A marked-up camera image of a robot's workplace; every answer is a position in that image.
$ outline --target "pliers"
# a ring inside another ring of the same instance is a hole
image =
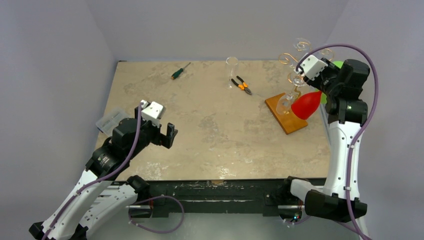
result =
[[[248,84],[243,81],[243,79],[237,76],[237,79],[241,81],[241,84],[238,84],[233,78],[231,78],[231,82],[239,87],[241,90],[244,90],[247,94],[252,95],[252,91],[248,88]]]

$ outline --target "screwdriver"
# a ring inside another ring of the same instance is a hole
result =
[[[174,72],[171,76],[171,79],[174,80],[176,78],[178,78],[178,76],[184,71],[184,69],[187,68],[188,65],[190,65],[191,62],[189,62],[187,65],[185,65],[184,67],[180,68],[178,71]]]

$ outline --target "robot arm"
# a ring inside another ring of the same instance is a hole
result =
[[[352,138],[367,120],[368,107],[359,99],[362,85],[370,74],[369,67],[358,60],[348,59],[338,68],[323,58],[309,56],[302,62],[304,81],[327,97],[331,159],[323,189],[317,189],[303,179],[290,177],[290,193],[304,202],[307,215],[349,222],[347,201],[351,202],[356,218],[364,216],[367,205],[360,202],[358,191],[358,156],[362,136],[354,145],[350,169],[350,199],[346,196],[348,152]]]
[[[144,100],[140,105],[142,110],[139,136],[130,160],[150,143],[169,149],[178,133],[174,125],[168,123],[166,135],[161,134],[160,119],[165,112],[162,105]],[[130,177],[122,186],[111,186],[119,173],[130,166],[129,161],[113,176],[78,193],[84,185],[113,173],[123,164],[135,140],[137,110],[138,108],[135,109],[135,118],[123,119],[113,129],[112,137],[93,152],[85,165],[86,169],[60,207],[46,221],[31,226],[29,231],[35,239],[41,240],[45,233],[48,233],[48,240],[84,239],[119,209],[149,197],[149,184],[139,176]],[[56,224],[50,228],[57,216],[60,217]]]

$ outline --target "glass beaker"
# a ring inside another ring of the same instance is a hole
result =
[[[225,84],[227,89],[232,89],[233,87],[236,87],[232,82],[231,79],[235,79],[237,76],[237,73],[239,71],[239,60],[235,56],[230,56],[225,61],[225,73],[226,73],[226,80],[227,83]]]

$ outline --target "gray wall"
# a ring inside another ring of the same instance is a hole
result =
[[[380,94],[359,155],[359,189],[374,239],[423,239],[424,2],[350,0],[329,43],[351,43],[375,62]],[[356,58],[336,48],[338,59]],[[373,80],[362,97],[371,106]]]
[[[116,61],[84,0],[2,0],[0,33],[0,238],[24,240],[91,155]]]
[[[172,229],[181,214],[169,218],[150,218],[139,223],[155,230]],[[128,224],[128,211],[123,209],[106,222],[91,240],[358,240],[358,236],[337,223],[320,218],[287,228],[280,217],[261,214],[186,213],[183,225],[175,232],[157,234]]]
[[[118,60],[276,59],[322,45],[348,0],[87,0]]]

